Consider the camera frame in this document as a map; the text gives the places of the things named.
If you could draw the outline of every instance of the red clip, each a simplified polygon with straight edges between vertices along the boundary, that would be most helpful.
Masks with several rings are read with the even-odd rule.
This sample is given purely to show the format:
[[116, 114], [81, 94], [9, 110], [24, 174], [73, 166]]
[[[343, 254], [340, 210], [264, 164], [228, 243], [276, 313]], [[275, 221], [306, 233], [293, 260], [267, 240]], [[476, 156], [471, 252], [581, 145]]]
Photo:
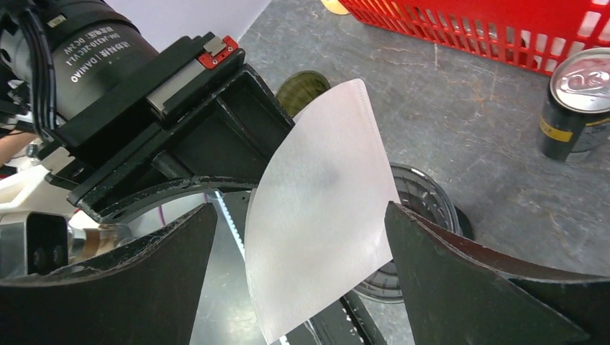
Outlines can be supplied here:
[[235, 42], [230, 36], [226, 36], [224, 39], [222, 39], [222, 41], [227, 46], [218, 54], [216, 54], [215, 56], [211, 56], [209, 52], [205, 52], [197, 59], [205, 68], [209, 70], [214, 69], [222, 61], [224, 61], [224, 59], [226, 59], [235, 50], [237, 50], [237, 48], [240, 47], [239, 45], [237, 45], [237, 42]]

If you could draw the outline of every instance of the can lid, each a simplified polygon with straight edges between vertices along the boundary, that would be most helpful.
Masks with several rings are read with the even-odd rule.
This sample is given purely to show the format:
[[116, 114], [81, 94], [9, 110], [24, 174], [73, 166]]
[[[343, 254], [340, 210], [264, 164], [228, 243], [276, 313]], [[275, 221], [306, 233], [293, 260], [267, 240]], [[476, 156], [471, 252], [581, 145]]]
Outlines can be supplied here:
[[610, 48], [573, 55], [553, 72], [551, 94], [565, 108], [582, 114], [610, 111]]

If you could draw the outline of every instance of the green jar lid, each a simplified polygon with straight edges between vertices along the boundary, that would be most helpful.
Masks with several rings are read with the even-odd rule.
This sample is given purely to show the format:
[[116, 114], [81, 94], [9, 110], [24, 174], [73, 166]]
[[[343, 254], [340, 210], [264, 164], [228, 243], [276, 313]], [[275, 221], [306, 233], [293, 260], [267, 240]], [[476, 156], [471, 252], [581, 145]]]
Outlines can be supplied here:
[[276, 98], [294, 118], [307, 104], [330, 89], [328, 80], [314, 70], [304, 70], [286, 79], [280, 86]]

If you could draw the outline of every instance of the can pull tab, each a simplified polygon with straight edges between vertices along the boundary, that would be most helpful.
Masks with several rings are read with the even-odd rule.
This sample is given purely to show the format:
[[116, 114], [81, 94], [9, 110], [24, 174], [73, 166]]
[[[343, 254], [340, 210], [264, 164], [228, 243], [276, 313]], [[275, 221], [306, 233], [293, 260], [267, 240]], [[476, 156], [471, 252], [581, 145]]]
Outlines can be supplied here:
[[239, 48], [239, 45], [230, 36], [226, 36], [222, 40], [220, 37], [214, 37], [204, 45], [206, 52], [200, 55], [197, 60], [205, 68], [212, 70], [237, 48]]
[[[605, 70], [589, 70], [583, 68], [561, 78], [560, 89], [567, 93], [588, 94], [598, 91], [610, 83], [610, 73]], [[592, 93], [592, 96], [610, 96], [607, 92]]]

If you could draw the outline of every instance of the white wall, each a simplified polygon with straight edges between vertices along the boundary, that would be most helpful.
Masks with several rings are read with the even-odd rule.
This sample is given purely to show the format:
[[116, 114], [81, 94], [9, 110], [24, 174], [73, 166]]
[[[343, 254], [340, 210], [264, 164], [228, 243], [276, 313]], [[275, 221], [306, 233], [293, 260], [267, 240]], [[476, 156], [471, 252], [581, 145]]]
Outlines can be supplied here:
[[106, 0], [163, 50], [182, 36], [230, 35], [238, 40], [271, 0]]

